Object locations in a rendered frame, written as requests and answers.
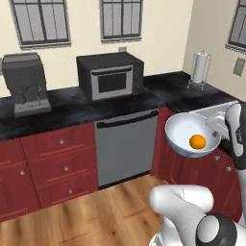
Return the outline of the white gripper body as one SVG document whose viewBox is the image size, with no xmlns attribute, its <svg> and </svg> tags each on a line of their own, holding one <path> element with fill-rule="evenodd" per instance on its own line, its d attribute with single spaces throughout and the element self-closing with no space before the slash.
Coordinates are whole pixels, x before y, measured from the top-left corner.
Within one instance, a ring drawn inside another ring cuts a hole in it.
<svg viewBox="0 0 246 246">
<path fill-rule="evenodd" d="M 225 115 L 223 113 L 214 113 L 210 115 L 206 120 L 206 124 L 223 138 L 229 138 L 229 130 L 225 124 Z"/>
</svg>

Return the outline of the white bowl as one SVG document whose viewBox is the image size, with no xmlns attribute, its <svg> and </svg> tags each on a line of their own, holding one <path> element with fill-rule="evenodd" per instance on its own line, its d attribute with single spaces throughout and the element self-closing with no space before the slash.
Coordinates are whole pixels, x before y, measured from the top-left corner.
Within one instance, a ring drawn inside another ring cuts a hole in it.
<svg viewBox="0 0 246 246">
<path fill-rule="evenodd" d="M 169 117 L 165 123 L 165 135 L 172 149 L 181 156 L 201 158 L 217 148 L 221 135 L 206 125 L 206 118 L 200 115 L 182 112 Z M 203 149 L 193 149 L 189 140 L 193 135 L 206 139 Z"/>
</svg>

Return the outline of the red cabinet door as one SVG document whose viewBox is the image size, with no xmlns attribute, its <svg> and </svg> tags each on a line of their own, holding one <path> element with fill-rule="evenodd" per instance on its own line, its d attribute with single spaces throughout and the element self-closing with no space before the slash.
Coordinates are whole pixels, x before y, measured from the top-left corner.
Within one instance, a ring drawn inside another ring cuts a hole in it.
<svg viewBox="0 0 246 246">
<path fill-rule="evenodd" d="M 25 175 L 20 175 L 21 170 L 25 171 Z M 39 208 L 20 139 L 0 141 L 0 222 Z"/>
<path fill-rule="evenodd" d="M 176 185 L 203 185 L 210 189 L 214 197 L 213 211 L 221 210 L 222 196 L 219 194 L 223 160 L 227 156 L 222 150 L 216 148 L 212 153 L 202 158 L 186 158 L 177 154 L 168 145 L 171 181 Z"/>
<path fill-rule="evenodd" d="M 241 197 L 237 171 L 234 168 L 233 160 L 225 156 L 221 174 L 221 191 L 222 191 L 222 213 L 232 218 L 235 222 L 241 217 Z"/>
</svg>

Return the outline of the red corner cabinet panel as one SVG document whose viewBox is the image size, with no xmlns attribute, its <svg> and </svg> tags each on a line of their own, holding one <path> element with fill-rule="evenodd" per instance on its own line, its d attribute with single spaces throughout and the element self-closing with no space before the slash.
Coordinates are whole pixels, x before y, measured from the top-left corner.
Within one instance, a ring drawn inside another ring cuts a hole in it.
<svg viewBox="0 0 246 246">
<path fill-rule="evenodd" d="M 150 174 L 152 176 L 157 176 L 161 180 L 165 180 L 170 183 L 170 170 L 167 167 L 169 162 L 168 157 L 168 142 L 165 136 L 165 123 L 167 119 L 173 115 L 173 111 L 168 107 L 159 108 L 154 156 L 152 162 L 152 169 Z"/>
</svg>

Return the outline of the orange fruit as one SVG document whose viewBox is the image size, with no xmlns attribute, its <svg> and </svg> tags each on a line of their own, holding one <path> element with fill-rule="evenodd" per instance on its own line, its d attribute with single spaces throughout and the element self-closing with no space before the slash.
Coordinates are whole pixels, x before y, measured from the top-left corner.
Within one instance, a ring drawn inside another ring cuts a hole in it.
<svg viewBox="0 0 246 246">
<path fill-rule="evenodd" d="M 189 145 L 196 150 L 203 149 L 206 146 L 206 139 L 202 135 L 193 135 L 189 139 Z"/>
</svg>

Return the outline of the paper towel holder with roll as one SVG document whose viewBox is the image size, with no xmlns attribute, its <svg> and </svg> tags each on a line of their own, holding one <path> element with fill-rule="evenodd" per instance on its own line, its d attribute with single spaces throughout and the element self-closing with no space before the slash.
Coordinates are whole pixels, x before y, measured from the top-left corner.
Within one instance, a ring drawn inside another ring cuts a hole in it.
<svg viewBox="0 0 246 246">
<path fill-rule="evenodd" d="M 200 89 L 204 89 L 209 74 L 210 62 L 211 54 L 206 53 L 204 50 L 194 54 L 187 87 L 198 86 Z"/>
</svg>

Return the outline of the grey dishwasher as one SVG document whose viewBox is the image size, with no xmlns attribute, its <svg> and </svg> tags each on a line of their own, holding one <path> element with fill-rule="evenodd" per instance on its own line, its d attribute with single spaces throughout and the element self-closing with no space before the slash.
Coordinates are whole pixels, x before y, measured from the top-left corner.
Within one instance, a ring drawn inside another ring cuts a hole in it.
<svg viewBox="0 0 246 246">
<path fill-rule="evenodd" d="M 134 118 L 151 111 L 157 110 L 131 113 L 94 123 L 98 185 L 111 185 L 152 168 L 158 117 L 106 129 L 98 129 L 96 123 Z"/>
</svg>

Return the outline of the grey framed window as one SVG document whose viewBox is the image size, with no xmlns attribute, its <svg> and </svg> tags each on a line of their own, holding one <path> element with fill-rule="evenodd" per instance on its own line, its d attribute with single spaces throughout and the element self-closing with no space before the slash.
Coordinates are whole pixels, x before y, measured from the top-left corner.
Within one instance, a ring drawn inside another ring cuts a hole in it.
<svg viewBox="0 0 246 246">
<path fill-rule="evenodd" d="M 246 54 L 246 0 L 237 0 L 227 47 Z"/>
<path fill-rule="evenodd" d="M 10 0 L 22 49 L 71 44 L 66 0 Z"/>
<path fill-rule="evenodd" d="M 143 0 L 100 0 L 101 39 L 141 39 Z"/>
</svg>

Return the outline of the black microwave oven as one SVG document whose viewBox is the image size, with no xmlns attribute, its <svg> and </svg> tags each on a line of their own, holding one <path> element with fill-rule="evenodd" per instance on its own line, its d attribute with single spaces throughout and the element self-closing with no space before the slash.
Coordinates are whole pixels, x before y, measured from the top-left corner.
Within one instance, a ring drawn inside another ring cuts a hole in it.
<svg viewBox="0 0 246 246">
<path fill-rule="evenodd" d="M 143 89 L 144 62 L 128 52 L 76 58 L 79 86 L 88 101 L 139 94 Z"/>
</svg>

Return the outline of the red drawer front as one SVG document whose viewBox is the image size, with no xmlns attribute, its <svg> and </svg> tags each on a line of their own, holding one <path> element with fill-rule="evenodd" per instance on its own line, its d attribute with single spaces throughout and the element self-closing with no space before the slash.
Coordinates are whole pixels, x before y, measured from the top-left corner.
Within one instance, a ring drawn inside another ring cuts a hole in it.
<svg viewBox="0 0 246 246">
<path fill-rule="evenodd" d="M 37 194 L 43 208 L 91 193 L 98 189 L 97 172 L 87 172 L 51 184 L 37 187 Z"/>
<path fill-rule="evenodd" d="M 29 161 L 29 167 L 36 185 L 44 185 L 75 174 L 96 169 L 94 147 L 77 149 L 69 153 Z"/>
<path fill-rule="evenodd" d="M 49 155 L 90 147 L 95 144 L 94 123 L 86 123 L 38 135 L 21 137 L 21 143 L 28 160 L 37 160 Z"/>
</svg>

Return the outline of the grey coffee machine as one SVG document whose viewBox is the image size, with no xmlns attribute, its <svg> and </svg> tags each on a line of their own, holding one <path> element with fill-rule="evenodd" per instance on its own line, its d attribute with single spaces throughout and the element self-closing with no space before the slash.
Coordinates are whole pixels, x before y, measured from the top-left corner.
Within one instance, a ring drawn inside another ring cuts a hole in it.
<svg viewBox="0 0 246 246">
<path fill-rule="evenodd" d="M 51 110 L 43 64 L 38 53 L 5 55 L 2 72 L 12 96 L 15 117 Z"/>
</svg>

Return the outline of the grey wall switch plate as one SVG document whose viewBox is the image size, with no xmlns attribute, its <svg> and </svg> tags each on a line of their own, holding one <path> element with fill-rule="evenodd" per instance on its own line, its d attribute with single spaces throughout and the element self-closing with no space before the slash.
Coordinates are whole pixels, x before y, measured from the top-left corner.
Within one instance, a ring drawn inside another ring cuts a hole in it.
<svg viewBox="0 0 246 246">
<path fill-rule="evenodd" d="M 245 63 L 246 63 L 245 59 L 242 59 L 242 58 L 236 59 L 236 62 L 234 65 L 234 75 L 237 75 L 237 76 L 242 75 Z"/>
</svg>

